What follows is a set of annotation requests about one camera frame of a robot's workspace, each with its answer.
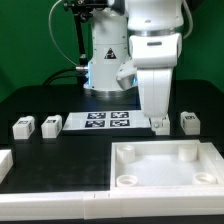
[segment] green backdrop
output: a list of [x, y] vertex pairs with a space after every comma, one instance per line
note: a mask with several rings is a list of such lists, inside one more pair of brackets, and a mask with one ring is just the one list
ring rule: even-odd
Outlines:
[[[55, 2], [0, 0], [0, 101], [17, 88], [40, 85], [52, 73], [72, 66], [50, 39], [48, 15]], [[184, 41], [176, 78], [208, 80], [224, 91], [224, 1], [204, 0], [193, 17], [194, 32]], [[73, 17], [62, 5], [54, 13], [53, 30], [63, 51], [78, 62]], [[90, 57], [89, 24], [83, 31]]]

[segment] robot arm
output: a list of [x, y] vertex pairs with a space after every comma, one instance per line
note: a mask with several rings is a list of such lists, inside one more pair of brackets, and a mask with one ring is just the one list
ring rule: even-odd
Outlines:
[[[116, 3], [108, 0], [111, 7]], [[125, 1], [128, 29], [132, 32], [129, 49], [137, 69], [141, 108], [156, 127], [167, 115], [172, 72], [182, 50], [182, 36], [176, 33], [183, 25], [182, 3], [183, 0]]]

